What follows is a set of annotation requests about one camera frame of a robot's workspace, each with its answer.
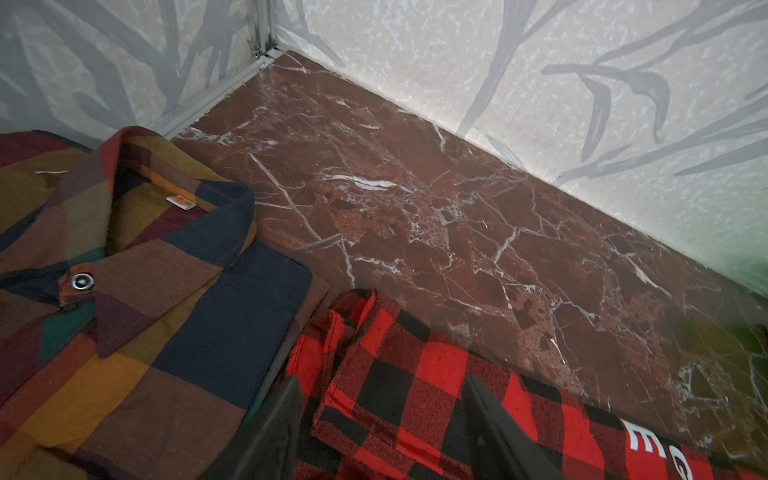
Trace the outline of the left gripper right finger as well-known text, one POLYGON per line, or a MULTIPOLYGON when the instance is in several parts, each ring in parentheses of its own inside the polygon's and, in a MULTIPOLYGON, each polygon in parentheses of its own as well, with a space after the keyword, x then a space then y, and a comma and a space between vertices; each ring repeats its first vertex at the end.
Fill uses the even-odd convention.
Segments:
POLYGON ((465 379, 465 411, 474 479, 565 479, 474 375, 465 379))

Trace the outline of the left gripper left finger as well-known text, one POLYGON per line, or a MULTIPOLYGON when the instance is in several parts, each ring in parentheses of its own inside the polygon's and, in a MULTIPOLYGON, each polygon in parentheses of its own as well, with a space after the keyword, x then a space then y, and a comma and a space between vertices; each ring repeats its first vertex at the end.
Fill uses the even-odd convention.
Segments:
POLYGON ((203 479, 291 479, 299 443, 303 396, 285 380, 202 473, 203 479))

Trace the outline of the red black plaid shirt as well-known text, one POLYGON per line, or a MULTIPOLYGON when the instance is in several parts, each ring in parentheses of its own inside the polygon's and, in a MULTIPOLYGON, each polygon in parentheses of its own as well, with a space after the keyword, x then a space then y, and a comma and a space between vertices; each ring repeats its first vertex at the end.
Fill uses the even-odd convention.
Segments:
POLYGON ((462 386, 477 376, 568 479, 748 479, 431 330, 374 290, 304 327, 286 366, 305 399, 297 479, 468 479, 462 386))

